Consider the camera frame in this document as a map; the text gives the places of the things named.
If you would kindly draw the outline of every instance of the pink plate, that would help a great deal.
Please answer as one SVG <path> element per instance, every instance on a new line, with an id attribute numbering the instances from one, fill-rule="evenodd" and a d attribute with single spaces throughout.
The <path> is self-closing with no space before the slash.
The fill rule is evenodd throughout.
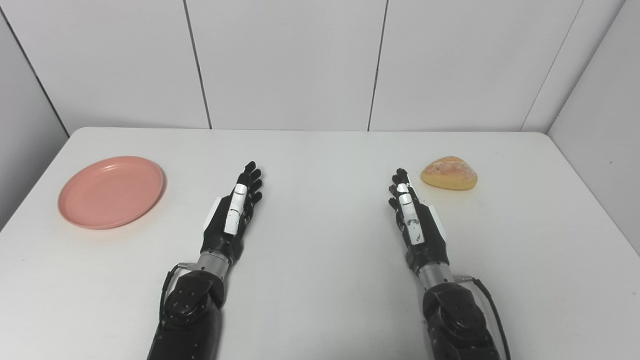
<path id="1" fill-rule="evenodd" d="M 67 181 L 58 209 L 72 224 L 111 229 L 144 215 L 160 198 L 163 185 L 162 170 L 153 161 L 137 156 L 104 159 Z"/>

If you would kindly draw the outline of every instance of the panel seam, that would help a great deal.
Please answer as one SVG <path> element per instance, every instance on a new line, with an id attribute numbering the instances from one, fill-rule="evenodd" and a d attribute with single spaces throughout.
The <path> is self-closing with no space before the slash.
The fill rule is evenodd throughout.
<path id="1" fill-rule="evenodd" d="M 522 129 L 524 128 L 524 124 L 526 124 L 527 119 L 529 118 L 529 114 L 531 113 L 531 110 L 533 109 L 533 106 L 536 104 L 536 101 L 538 100 L 538 96 L 540 96 L 540 92 L 542 92 L 542 88 L 545 87 L 545 83 L 547 82 L 547 78 L 549 77 L 549 74 L 551 73 L 551 69 L 553 69 L 554 65 L 556 64 L 556 60 L 558 58 L 558 55 L 560 54 L 560 51 L 562 50 L 562 47 L 564 46 L 564 42 L 566 41 L 566 38 L 569 36 L 569 33 L 571 32 L 571 29 L 573 28 L 573 24 L 575 23 L 575 19 L 578 18 L 578 14 L 580 13 L 580 10 L 582 10 L 582 5 L 584 5 L 584 1 L 585 0 L 582 0 L 582 2 L 580 3 L 580 6 L 578 7 L 578 10 L 575 12 L 575 15 L 573 16 L 573 20 L 571 21 L 571 25 L 569 25 L 569 29 L 566 31 L 566 34 L 564 34 L 564 38 L 562 39 L 562 42 L 560 43 L 560 47 L 558 47 L 558 51 L 556 52 L 556 55 L 554 56 L 554 59 L 551 62 L 551 66 L 547 70 L 547 74 L 545 75 L 545 79 L 542 81 L 542 84 L 540 85 L 540 88 L 538 89 L 538 92 L 536 93 L 536 97 L 534 97 L 533 102 L 531 103 L 531 106 L 529 107 L 529 111 L 527 111 L 527 115 L 525 115 L 524 120 L 522 121 L 522 125 L 520 126 L 520 130 L 518 130 L 518 131 L 522 131 Z"/>
<path id="2" fill-rule="evenodd" d="M 198 71 L 198 80 L 200 81 L 200 91 L 202 92 L 202 101 L 204 102 L 204 111 L 207 114 L 207 123 L 209 129 L 213 129 L 211 126 L 211 116 L 209 115 L 209 104 L 207 103 L 207 93 L 204 90 L 204 82 L 202 81 L 202 71 L 200 70 L 200 60 L 198 60 L 198 51 L 196 50 L 196 42 L 193 38 L 193 28 L 191 27 L 191 17 L 189 16 L 189 7 L 187 6 L 187 0 L 182 0 L 184 4 L 184 15 L 187 18 L 187 27 L 189 28 L 189 37 L 191 38 L 191 47 L 193 48 L 193 58 L 196 61 L 196 70 Z"/>
<path id="3" fill-rule="evenodd" d="M 380 47 L 378 48 L 378 62 L 376 63 L 376 75 L 373 79 L 373 94 L 371 94 L 371 107 L 369 108 L 369 123 L 367 131 L 371 130 L 371 115 L 373 114 L 373 101 L 376 98 L 376 87 L 378 86 L 378 71 L 380 69 L 380 56 L 382 55 L 382 41 L 385 39 L 385 26 L 387 25 L 387 10 L 389 9 L 389 0 L 385 4 L 385 14 L 382 18 L 382 32 L 380 33 Z"/>
<path id="4" fill-rule="evenodd" d="M 51 107 L 51 110 L 53 110 L 53 113 L 56 116 L 56 119 L 58 119 L 58 123 L 60 123 L 60 126 L 62 127 L 62 130 L 65 132 L 65 135 L 67 136 L 67 138 L 69 138 L 69 132 L 67 131 L 67 127 L 64 125 L 64 123 L 62 123 L 62 119 L 60 118 L 60 115 L 58 114 L 58 111 L 56 110 L 56 107 L 53 106 L 53 102 L 51 102 L 51 98 L 49 97 L 49 94 L 47 94 L 47 90 L 45 90 L 44 86 L 42 85 L 42 81 L 38 77 L 38 74 L 36 73 L 36 70 L 33 68 L 33 64 L 31 63 L 31 60 L 29 60 L 29 57 L 27 56 L 27 53 L 24 51 L 24 48 L 23 48 L 22 44 L 20 43 L 20 40 L 18 40 L 18 36 L 15 34 L 15 31 L 13 30 L 13 27 L 9 23 L 9 19 L 7 18 L 6 14 L 4 13 L 4 10 L 2 9 L 2 6 L 0 6 L 0 15 L 2 15 L 2 18 L 4 19 L 6 25 L 9 27 L 9 31 L 11 31 L 11 35 L 13 35 L 13 39 L 15 40 L 16 44 L 18 44 L 18 47 L 20 48 L 20 52 L 22 53 L 24 59 L 27 61 L 27 64 L 29 65 L 29 69 L 31 69 L 31 73 L 33 73 L 33 77 L 36 78 L 36 81 L 38 82 L 38 86 L 42 90 L 42 93 L 44 94 L 44 97 L 47 99 L 47 102 L 49 103 L 49 106 Z"/>

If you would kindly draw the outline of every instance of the white wall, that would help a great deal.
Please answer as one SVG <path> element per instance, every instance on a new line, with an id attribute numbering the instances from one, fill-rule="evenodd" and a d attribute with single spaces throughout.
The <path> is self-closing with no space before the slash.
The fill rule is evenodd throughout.
<path id="1" fill-rule="evenodd" d="M 0 0 L 0 6 L 70 132 L 209 127 L 181 0 Z"/>
<path id="2" fill-rule="evenodd" d="M 385 0 L 188 0 L 211 123 L 366 130 Z"/>
<path id="3" fill-rule="evenodd" d="M 638 252 L 639 34 L 640 1 L 627 1 L 549 133 Z"/>
<path id="4" fill-rule="evenodd" d="M 522 131 L 546 133 L 625 0 L 585 0 L 575 17 Z"/>
<path id="5" fill-rule="evenodd" d="M 70 131 L 209 127 L 203 89 L 215 128 L 546 131 L 623 1 L 0 6 Z"/>
<path id="6" fill-rule="evenodd" d="M 546 130 L 621 2 L 390 1 L 371 129 Z"/>
<path id="7" fill-rule="evenodd" d="M 0 229 L 66 140 L 0 15 Z"/>

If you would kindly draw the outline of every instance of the robotic hand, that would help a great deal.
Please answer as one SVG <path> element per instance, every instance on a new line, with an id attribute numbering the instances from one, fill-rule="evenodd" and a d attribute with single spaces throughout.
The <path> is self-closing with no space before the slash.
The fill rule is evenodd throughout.
<path id="1" fill-rule="evenodd" d="M 486 326 L 483 312 L 473 294 L 457 281 L 473 281 L 487 296 L 494 313 L 495 305 L 488 291 L 477 279 L 454 277 L 449 269 L 447 246 L 435 209 L 420 203 L 406 171 L 393 175 L 389 204 L 396 211 L 396 222 L 407 246 L 409 269 L 424 286 L 422 312 L 428 325 L 435 360 L 499 360 L 500 355 Z M 509 359 L 504 331 L 496 316 L 505 353 Z"/>
<path id="2" fill-rule="evenodd" d="M 242 255 L 244 230 L 262 198 L 261 174 L 255 162 L 247 164 L 231 194 L 220 199 L 204 231 L 198 262 L 179 263 L 167 274 L 148 360 L 211 360 L 215 356 L 225 301 L 223 279 Z M 179 268 L 190 272 L 178 278 L 165 298 Z"/>

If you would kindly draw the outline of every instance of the bread roll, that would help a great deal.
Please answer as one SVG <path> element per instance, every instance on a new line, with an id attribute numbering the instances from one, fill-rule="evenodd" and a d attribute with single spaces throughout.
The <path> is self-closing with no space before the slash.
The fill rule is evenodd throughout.
<path id="1" fill-rule="evenodd" d="M 431 186 L 450 190 L 469 190 L 478 182 L 474 169 L 455 156 L 445 156 L 430 163 L 420 178 Z"/>

